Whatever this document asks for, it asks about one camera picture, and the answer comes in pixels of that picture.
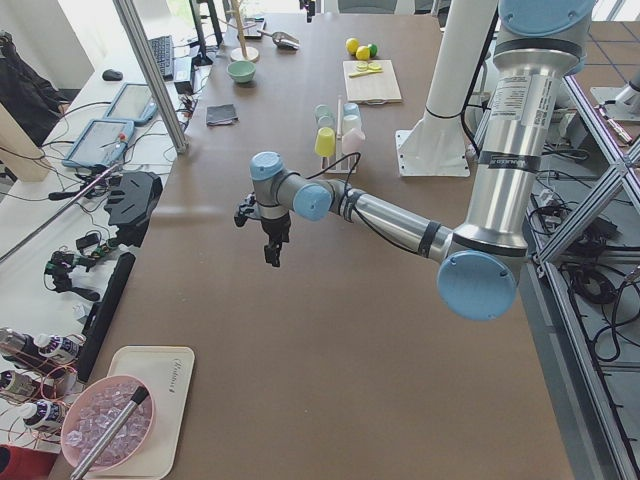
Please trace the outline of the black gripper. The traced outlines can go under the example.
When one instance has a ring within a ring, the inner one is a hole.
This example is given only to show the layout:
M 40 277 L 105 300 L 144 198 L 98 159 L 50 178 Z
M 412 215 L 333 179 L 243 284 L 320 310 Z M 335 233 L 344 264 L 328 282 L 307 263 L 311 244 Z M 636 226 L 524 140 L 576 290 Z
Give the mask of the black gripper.
M 265 261 L 276 268 L 280 267 L 282 243 L 289 242 L 291 228 L 290 217 L 262 218 L 261 226 L 268 235 L 269 243 L 264 246 Z

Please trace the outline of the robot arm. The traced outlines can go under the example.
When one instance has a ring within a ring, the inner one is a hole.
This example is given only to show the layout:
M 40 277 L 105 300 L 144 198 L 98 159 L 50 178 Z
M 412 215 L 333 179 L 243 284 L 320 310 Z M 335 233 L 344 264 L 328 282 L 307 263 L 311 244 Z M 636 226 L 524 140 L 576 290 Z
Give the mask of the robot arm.
M 360 221 L 404 251 L 437 261 L 437 289 L 456 314 L 495 319 L 516 297 L 527 242 L 522 226 L 562 79 L 585 58 L 590 1 L 455 1 L 450 7 L 423 118 L 398 135 L 401 162 L 419 175 L 450 174 L 464 162 L 455 127 L 478 63 L 494 51 L 498 82 L 466 218 L 455 228 L 421 217 L 350 185 L 288 170 L 275 152 L 250 161 L 252 193 L 237 226 L 258 221 L 266 261 L 278 266 L 293 216 L 329 213 Z

